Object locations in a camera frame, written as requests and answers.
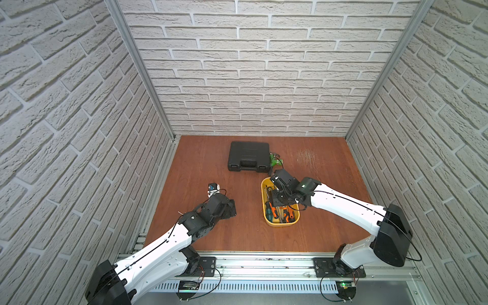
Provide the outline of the orange screwdriver long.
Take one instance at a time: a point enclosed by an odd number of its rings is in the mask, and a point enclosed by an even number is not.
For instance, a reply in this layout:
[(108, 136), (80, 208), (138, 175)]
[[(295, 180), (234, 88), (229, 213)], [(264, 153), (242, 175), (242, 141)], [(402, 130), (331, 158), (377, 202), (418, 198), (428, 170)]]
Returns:
[(286, 212), (287, 212), (288, 222), (295, 222), (296, 218), (294, 215), (294, 210), (290, 207), (287, 207)]

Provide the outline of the orange black screwdriver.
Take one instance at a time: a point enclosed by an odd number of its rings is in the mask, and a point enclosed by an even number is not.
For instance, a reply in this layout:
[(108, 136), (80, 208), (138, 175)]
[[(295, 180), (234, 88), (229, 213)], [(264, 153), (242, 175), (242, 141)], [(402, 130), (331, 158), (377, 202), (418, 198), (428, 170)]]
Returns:
[(279, 219), (277, 209), (270, 202), (266, 203), (266, 209), (270, 209), (273, 212), (274, 219)]
[(288, 215), (288, 210), (286, 208), (282, 208), (280, 210), (280, 221), (281, 223), (289, 223), (289, 215)]

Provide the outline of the green black screwdriver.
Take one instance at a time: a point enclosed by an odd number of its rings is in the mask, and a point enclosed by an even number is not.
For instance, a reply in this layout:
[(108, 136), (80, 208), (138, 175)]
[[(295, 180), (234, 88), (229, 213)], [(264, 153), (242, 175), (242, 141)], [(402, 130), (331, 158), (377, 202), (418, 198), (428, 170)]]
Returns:
[(266, 210), (265, 215), (268, 222), (273, 222), (274, 216), (273, 212), (270, 209)]

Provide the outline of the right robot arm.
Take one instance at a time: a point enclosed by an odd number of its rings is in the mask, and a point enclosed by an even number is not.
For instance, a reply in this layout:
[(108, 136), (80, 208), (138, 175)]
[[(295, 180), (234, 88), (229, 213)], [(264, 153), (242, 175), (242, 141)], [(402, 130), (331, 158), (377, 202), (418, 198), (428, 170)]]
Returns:
[(286, 170), (271, 176), (275, 186), (273, 203), (281, 206), (302, 204), (333, 213), (366, 230), (370, 236), (356, 243), (341, 245), (331, 267), (339, 275), (348, 275), (368, 263), (384, 262), (403, 267), (413, 233), (402, 208), (373, 205), (336, 191), (310, 177), (299, 181)]

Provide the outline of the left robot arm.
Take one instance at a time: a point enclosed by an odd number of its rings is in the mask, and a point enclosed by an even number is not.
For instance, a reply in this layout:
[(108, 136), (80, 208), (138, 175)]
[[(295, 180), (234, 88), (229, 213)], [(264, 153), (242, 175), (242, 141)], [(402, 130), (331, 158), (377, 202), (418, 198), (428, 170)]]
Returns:
[(194, 273), (200, 256), (193, 243), (208, 235), (220, 220), (234, 216), (235, 201), (214, 193), (142, 250), (117, 263), (100, 263), (85, 291), (87, 303), (133, 304), (168, 279)]

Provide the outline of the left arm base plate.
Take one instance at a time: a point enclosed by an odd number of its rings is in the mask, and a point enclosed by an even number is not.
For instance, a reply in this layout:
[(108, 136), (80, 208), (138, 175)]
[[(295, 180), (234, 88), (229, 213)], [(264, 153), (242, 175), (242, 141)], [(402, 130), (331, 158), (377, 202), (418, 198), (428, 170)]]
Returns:
[(177, 277), (214, 277), (216, 260), (215, 256), (200, 257), (198, 262), (189, 263), (183, 274)]

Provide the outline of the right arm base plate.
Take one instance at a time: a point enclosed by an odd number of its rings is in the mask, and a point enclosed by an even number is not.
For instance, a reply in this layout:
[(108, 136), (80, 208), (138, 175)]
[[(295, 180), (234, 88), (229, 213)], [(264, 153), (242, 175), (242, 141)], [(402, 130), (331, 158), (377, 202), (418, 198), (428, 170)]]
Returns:
[(331, 257), (312, 258), (317, 278), (365, 278), (363, 266), (352, 269)]

